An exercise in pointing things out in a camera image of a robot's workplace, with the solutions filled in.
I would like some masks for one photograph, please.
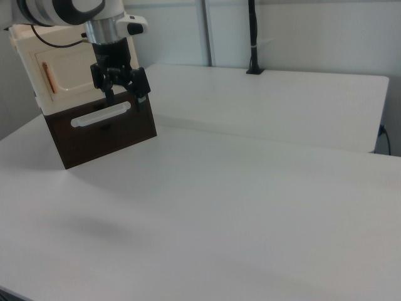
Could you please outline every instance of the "drawer handle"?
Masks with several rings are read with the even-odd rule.
[[[75,118],[71,120],[71,125],[73,127],[87,127],[88,125],[95,124],[97,122],[101,122],[103,120],[124,114],[130,108],[130,102],[119,103],[118,105],[104,108],[103,110]]]

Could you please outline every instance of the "white wall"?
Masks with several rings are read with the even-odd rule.
[[[126,0],[127,11],[147,19],[150,30],[134,37],[141,66],[155,63],[206,65],[200,0]]]
[[[401,156],[401,3],[283,2],[287,4],[258,5],[260,65],[390,77],[383,122],[393,152]],[[210,0],[209,12],[215,65],[247,68],[247,1]],[[380,143],[378,150],[386,153],[386,147]]]
[[[0,31],[0,140],[39,115],[31,83],[8,33]]]

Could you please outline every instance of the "white table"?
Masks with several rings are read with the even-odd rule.
[[[388,78],[198,66],[147,70],[160,125],[357,152],[375,149]]]
[[[0,286],[33,301],[399,300],[401,159],[158,128],[69,171],[0,142]]]

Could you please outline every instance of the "black pole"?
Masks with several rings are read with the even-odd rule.
[[[256,18],[255,0],[248,0],[249,6],[249,28],[251,30],[251,62],[247,74],[261,74],[258,64],[258,20]]]

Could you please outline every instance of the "cabinet door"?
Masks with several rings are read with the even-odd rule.
[[[90,66],[96,63],[91,44],[55,48],[36,54],[49,94],[54,103],[67,102],[78,95],[99,96],[93,86]]]

